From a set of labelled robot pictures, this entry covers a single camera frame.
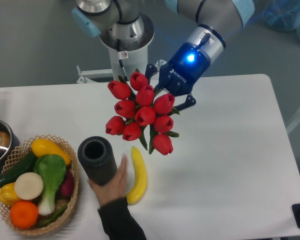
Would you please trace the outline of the person's bare hand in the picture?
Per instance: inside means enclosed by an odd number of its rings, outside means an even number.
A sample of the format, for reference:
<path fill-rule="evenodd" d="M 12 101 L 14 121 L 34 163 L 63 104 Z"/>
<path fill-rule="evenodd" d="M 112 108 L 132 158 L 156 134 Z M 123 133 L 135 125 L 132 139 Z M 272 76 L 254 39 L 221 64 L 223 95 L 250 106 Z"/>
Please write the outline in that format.
<path fill-rule="evenodd" d="M 88 179 L 90 188 L 95 193 L 99 206 L 102 208 L 107 204 L 123 198 L 127 187 L 127 163 L 126 155 L 122 156 L 120 167 L 115 176 L 105 185 L 98 185 L 93 180 Z"/>

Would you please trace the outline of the black sleeved forearm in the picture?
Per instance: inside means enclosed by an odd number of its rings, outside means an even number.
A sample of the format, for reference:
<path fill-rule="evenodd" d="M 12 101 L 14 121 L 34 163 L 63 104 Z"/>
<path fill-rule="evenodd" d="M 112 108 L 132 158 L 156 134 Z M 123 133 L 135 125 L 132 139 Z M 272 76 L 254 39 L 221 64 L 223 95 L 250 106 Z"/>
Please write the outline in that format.
<path fill-rule="evenodd" d="M 98 210 L 104 232 L 110 240 L 146 240 L 146 235 L 132 217 L 126 197 L 116 199 Z"/>

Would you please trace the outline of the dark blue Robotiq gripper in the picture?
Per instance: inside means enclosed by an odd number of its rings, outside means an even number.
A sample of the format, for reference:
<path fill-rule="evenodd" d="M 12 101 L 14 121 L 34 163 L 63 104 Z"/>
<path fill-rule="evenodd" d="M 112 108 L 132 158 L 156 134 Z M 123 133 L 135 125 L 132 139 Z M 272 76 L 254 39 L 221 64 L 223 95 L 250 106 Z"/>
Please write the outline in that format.
<path fill-rule="evenodd" d="M 160 67 L 158 88 L 167 90 L 173 96 L 188 94 L 184 103 L 175 108 L 179 112 L 191 108 L 197 103 L 191 94 L 193 86 L 210 64 L 211 61 L 193 45 L 183 43 L 173 57 Z M 146 65 L 144 75 L 149 81 L 157 73 L 155 65 L 152 63 Z"/>

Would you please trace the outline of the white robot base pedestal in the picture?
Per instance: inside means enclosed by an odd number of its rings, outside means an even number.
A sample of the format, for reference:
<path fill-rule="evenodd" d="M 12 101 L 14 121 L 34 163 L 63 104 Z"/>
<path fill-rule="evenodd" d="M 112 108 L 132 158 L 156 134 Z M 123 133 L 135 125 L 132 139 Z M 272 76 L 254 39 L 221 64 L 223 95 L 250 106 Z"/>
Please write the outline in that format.
<path fill-rule="evenodd" d="M 148 60 L 148 47 L 137 50 L 118 51 L 108 49 L 111 68 L 99 70 L 80 70 L 78 71 L 78 84 L 104 83 L 117 80 L 119 76 L 129 77 L 133 72 L 139 71 L 145 74 Z"/>

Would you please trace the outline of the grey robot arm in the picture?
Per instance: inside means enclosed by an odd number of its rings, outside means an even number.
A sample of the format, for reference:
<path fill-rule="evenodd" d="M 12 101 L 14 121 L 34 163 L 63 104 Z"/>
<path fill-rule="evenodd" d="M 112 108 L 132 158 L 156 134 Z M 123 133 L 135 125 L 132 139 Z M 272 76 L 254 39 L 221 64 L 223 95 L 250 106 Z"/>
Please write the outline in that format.
<path fill-rule="evenodd" d="M 79 0 L 72 10 L 77 25 L 108 48 L 112 75 L 126 83 L 140 70 L 146 78 L 158 76 L 156 92 L 185 96 L 176 107 L 196 104 L 195 83 L 226 48 L 229 39 L 255 11 L 251 0 L 168 0 L 166 6 L 192 20 L 196 28 L 168 61 L 148 62 L 148 46 L 155 34 L 152 20 L 140 11 L 137 0 Z"/>

